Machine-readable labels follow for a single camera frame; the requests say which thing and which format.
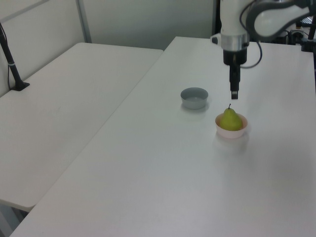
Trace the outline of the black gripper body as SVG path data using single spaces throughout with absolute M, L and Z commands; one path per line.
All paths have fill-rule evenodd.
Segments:
M 247 49 L 240 51 L 223 50 L 223 62 L 225 65 L 242 65 L 247 61 Z

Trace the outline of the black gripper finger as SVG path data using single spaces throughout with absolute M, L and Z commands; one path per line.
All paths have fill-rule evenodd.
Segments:
M 240 83 L 240 66 L 231 65 L 230 66 L 230 91 L 231 91 L 232 100 L 238 99 L 239 83 Z

